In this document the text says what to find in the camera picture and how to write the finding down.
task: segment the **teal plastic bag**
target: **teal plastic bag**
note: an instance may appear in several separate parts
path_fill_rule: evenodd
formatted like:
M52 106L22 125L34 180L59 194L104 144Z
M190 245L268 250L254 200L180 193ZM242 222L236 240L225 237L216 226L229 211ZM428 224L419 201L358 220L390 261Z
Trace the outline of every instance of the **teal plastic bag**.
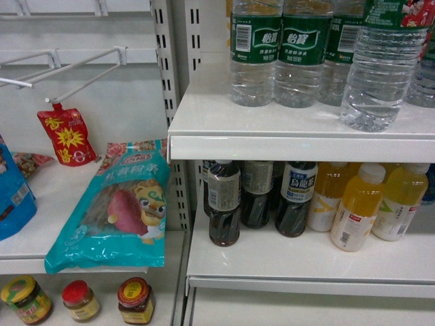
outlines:
M100 169L45 259L65 268L164 266L166 140L110 143Z

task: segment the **dark tea bottle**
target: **dark tea bottle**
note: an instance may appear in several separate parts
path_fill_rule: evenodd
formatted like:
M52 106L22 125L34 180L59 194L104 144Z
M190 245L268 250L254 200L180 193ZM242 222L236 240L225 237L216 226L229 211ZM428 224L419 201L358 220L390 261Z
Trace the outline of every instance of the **dark tea bottle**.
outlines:
M233 245L240 234L241 174L234 161L216 160L209 169L209 236L218 246Z
M316 162L286 163L275 221L282 235L296 237L305 231L316 175Z
M242 172L241 222L258 229L269 221L268 193L273 186L273 161L246 161Z

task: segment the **green bottle label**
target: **green bottle label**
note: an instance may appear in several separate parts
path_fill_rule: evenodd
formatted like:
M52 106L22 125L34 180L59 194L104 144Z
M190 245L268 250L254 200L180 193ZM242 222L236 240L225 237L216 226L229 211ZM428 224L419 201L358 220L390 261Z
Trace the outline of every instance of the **green bottle label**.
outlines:
M426 29L434 15L433 0L367 0L364 24L391 30Z
M280 16L231 17L232 59L244 63L269 63L278 57Z
M334 16L331 20L326 60L352 63L353 46L362 26L362 17Z
M320 65L325 61L325 46L331 17L283 16L283 41L279 59L292 65Z

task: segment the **sweet potato noodle package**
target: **sweet potato noodle package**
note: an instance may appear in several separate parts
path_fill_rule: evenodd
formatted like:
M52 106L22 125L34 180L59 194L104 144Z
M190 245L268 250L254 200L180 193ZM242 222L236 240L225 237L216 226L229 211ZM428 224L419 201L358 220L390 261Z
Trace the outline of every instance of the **sweet potato noodle package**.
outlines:
M166 140L110 143L100 169L46 256L65 268L164 265Z
M37 117L51 139L59 163L85 165L97 158L88 141L88 129L77 109L64 110L53 104L53 111L39 111Z

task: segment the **blue snack bag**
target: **blue snack bag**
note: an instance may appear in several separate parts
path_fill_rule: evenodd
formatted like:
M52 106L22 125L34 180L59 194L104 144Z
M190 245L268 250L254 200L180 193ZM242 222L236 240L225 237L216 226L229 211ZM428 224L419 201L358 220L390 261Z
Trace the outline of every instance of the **blue snack bag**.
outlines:
M0 240L20 231L36 211L29 184L0 135Z
M76 266L164 266L166 146L166 140L107 146L100 169L46 255L48 274Z

